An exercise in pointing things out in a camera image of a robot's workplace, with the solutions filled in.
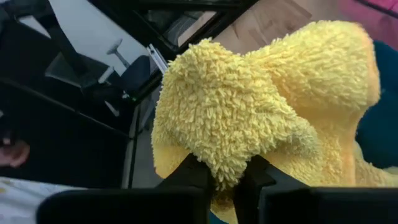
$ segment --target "finger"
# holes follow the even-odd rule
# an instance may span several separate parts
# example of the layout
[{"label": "finger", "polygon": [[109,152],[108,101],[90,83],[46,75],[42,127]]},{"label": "finger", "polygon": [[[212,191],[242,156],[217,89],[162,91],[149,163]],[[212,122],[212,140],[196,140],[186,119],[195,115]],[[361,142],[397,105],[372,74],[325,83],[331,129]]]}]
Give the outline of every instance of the finger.
[{"label": "finger", "polygon": [[22,165],[27,160],[29,152],[30,152],[30,147],[28,145],[25,145],[21,150],[21,154],[17,158],[14,158],[11,161],[10,166],[19,167],[20,165]]},{"label": "finger", "polygon": [[0,148],[0,166],[8,166],[11,161],[12,157],[4,153],[4,148]]}]

